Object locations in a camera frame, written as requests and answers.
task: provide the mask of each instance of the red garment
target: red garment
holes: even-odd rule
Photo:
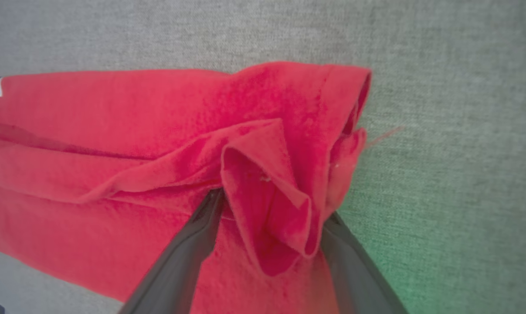
[[[192,313],[334,313],[319,252],[370,71],[274,62],[0,80],[0,251],[125,301],[209,189],[229,206]]]

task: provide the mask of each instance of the gray fabric surface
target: gray fabric surface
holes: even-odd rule
[[[121,302],[57,280],[0,253],[0,304],[9,314],[116,314]]]
[[[272,60],[374,70],[361,125],[405,129],[363,153],[341,214],[411,313],[526,313],[526,0],[0,1],[0,75]],[[0,273],[12,314],[117,310],[1,254]]]

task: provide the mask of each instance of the red t-shirt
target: red t-shirt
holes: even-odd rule
[[[125,301],[224,187],[191,312],[337,312],[319,242],[366,141],[369,84],[293,62],[0,78],[0,251]]]

